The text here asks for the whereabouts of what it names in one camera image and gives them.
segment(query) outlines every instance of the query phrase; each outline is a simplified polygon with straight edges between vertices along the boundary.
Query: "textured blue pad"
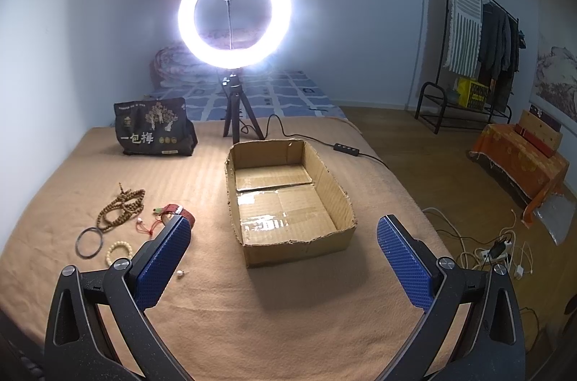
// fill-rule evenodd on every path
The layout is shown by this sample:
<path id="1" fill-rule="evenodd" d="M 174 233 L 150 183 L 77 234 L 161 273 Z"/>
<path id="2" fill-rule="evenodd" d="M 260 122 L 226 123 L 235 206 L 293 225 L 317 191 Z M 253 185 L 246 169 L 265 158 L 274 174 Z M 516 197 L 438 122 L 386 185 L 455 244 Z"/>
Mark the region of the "textured blue pad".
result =
<path id="1" fill-rule="evenodd" d="M 379 220 L 377 241 L 411 303 L 429 311 L 434 299 L 431 275 L 387 217 Z"/>
<path id="2" fill-rule="evenodd" d="M 190 224 L 180 220 L 136 279 L 135 303 L 140 311 L 158 303 L 189 244 Z"/>

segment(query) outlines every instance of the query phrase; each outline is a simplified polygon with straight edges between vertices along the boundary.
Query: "ring light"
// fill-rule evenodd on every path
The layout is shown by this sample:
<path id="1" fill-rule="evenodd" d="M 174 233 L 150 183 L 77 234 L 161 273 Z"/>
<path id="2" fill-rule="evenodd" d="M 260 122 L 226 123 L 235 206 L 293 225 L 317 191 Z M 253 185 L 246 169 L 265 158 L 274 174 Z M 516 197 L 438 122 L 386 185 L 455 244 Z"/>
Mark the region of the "ring light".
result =
<path id="1" fill-rule="evenodd" d="M 289 28 L 290 0 L 270 0 L 270 23 L 264 35 L 246 49 L 217 49 L 209 46 L 198 34 L 194 24 L 194 9 L 198 0 L 182 0 L 178 9 L 178 29 L 188 49 L 203 62 L 223 69 L 237 69 L 260 62 L 281 43 Z"/>

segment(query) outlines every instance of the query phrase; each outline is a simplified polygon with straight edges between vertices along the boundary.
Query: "open cardboard box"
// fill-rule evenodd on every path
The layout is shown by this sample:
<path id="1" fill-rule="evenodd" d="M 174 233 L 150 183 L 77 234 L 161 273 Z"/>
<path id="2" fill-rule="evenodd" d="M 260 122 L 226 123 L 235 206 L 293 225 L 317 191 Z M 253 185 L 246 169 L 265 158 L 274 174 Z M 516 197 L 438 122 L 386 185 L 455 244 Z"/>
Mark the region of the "open cardboard box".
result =
<path id="1" fill-rule="evenodd" d="M 247 267 L 346 249 L 351 201 L 303 140 L 234 145 L 226 160 L 229 207 Z"/>

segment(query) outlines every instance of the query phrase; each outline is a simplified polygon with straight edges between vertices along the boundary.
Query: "tripod leg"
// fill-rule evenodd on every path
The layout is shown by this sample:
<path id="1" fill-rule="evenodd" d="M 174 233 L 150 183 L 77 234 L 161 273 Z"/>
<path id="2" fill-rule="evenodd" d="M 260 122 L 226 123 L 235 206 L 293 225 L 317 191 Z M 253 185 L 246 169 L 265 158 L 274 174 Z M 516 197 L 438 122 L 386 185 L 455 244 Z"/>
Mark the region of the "tripod leg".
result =
<path id="1" fill-rule="evenodd" d="M 238 96 L 238 93 L 230 95 L 230 101 L 230 109 L 233 122 L 233 144 L 235 144 L 241 141 L 241 99 Z"/>
<path id="2" fill-rule="evenodd" d="M 223 137 L 227 137 L 229 135 L 229 130 L 230 130 L 230 114 L 231 114 L 231 110 L 230 110 L 231 106 L 230 106 L 230 97 L 229 100 L 226 103 L 226 116 L 224 117 L 224 132 L 222 134 Z"/>
<path id="3" fill-rule="evenodd" d="M 263 132 L 260 130 L 260 126 L 256 120 L 255 113 L 252 110 L 252 107 L 249 103 L 249 100 L 246 97 L 244 92 L 241 93 L 241 100 L 242 100 L 242 104 L 244 105 L 244 107 L 246 109 L 246 114 L 249 115 L 250 122 L 253 123 L 253 127 L 255 128 L 255 132 L 256 132 L 257 137 L 259 138 L 259 140 L 264 140 Z"/>

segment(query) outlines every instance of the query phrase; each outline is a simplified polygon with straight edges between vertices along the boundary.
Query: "power strip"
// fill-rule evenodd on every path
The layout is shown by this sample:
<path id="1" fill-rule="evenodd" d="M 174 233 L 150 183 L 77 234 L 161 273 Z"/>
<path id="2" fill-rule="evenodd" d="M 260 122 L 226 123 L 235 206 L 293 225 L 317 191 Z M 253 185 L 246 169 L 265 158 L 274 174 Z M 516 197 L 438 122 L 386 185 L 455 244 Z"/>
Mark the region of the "power strip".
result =
<path id="1" fill-rule="evenodd" d="M 508 262 L 508 260 L 509 260 L 508 254 L 509 254 L 509 250 L 512 248 L 512 246 L 513 246 L 513 243 L 511 242 L 511 240 L 505 241 L 505 250 L 501 253 L 500 256 L 495 257 L 495 258 L 493 258 L 493 257 L 487 258 L 488 254 L 489 254 L 488 249 L 481 251 L 481 256 L 483 256 L 483 262 L 489 262 L 491 264 L 494 264 L 495 262 L 501 262 L 503 260 L 506 260 Z"/>

